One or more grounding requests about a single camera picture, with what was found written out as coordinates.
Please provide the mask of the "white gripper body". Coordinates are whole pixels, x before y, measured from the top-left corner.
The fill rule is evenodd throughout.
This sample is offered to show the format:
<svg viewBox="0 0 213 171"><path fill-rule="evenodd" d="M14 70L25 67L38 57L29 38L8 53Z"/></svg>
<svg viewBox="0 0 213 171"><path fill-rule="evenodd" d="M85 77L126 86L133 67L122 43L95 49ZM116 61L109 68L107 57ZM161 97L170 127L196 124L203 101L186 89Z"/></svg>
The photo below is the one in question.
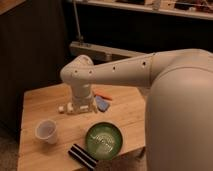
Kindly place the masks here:
<svg viewBox="0 0 213 171"><path fill-rule="evenodd" d="M72 101L68 103L69 114L82 114L89 112L97 112L94 97L92 95L87 97L72 96Z"/></svg>

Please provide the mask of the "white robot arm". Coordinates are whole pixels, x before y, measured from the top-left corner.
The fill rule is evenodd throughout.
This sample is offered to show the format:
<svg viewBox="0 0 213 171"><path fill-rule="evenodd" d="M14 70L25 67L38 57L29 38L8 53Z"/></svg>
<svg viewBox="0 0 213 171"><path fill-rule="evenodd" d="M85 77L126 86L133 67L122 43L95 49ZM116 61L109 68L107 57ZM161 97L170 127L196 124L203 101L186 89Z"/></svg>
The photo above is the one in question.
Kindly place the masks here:
<svg viewBox="0 0 213 171"><path fill-rule="evenodd" d="M147 171L213 171L213 53L182 49L95 65L86 55L60 71L75 109L93 84L146 87Z"/></svg>

